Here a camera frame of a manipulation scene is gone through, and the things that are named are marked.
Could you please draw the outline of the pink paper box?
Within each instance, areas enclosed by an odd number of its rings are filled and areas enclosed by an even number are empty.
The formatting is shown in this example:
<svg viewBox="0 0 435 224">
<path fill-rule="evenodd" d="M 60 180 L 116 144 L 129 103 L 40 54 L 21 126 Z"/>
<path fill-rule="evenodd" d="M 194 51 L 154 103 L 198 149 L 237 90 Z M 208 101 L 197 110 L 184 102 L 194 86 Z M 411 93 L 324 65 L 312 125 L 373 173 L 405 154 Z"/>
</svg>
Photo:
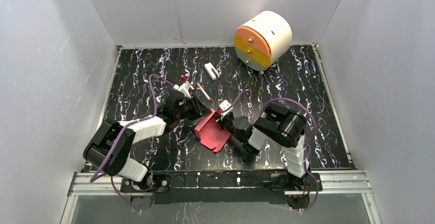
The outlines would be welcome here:
<svg viewBox="0 0 435 224">
<path fill-rule="evenodd" d="M 227 130 L 221 129 L 214 118 L 215 113 L 216 110 L 211 109 L 211 113 L 198 123 L 194 132 L 203 146 L 217 153 L 222 150 L 231 134 Z"/>
</svg>

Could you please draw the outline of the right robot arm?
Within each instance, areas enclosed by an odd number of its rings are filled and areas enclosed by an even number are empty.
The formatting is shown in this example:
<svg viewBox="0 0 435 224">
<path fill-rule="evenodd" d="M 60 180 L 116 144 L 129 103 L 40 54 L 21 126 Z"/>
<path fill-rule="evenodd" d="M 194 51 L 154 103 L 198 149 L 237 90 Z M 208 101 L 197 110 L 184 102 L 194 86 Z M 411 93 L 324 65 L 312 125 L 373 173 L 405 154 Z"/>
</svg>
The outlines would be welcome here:
<svg viewBox="0 0 435 224">
<path fill-rule="evenodd" d="M 297 111 L 270 103 L 253 124 L 245 116 L 233 115 L 219 109 L 214 118 L 222 130 L 229 132 L 243 149 L 257 155 L 266 145 L 275 143 L 283 147 L 287 161 L 286 176 L 277 173 L 270 177 L 269 187 L 278 190 L 303 190 L 309 184 L 309 162 L 305 158 L 306 118 Z"/>
</svg>

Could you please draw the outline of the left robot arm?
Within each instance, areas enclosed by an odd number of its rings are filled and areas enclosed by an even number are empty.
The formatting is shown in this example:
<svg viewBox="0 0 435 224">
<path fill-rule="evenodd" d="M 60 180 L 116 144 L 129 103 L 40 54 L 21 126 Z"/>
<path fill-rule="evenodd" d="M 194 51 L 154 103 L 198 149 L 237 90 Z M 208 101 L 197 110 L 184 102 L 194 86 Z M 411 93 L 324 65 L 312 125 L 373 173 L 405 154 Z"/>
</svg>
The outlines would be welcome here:
<svg viewBox="0 0 435 224">
<path fill-rule="evenodd" d="M 83 151 L 83 158 L 109 176 L 133 181 L 140 191 L 148 191 L 153 177 L 148 166 L 130 158 L 134 143 L 160 137 L 172 131 L 182 119 L 195 121 L 211 114 L 196 95 L 171 91 L 154 115 L 131 121 L 106 119 Z"/>
</svg>

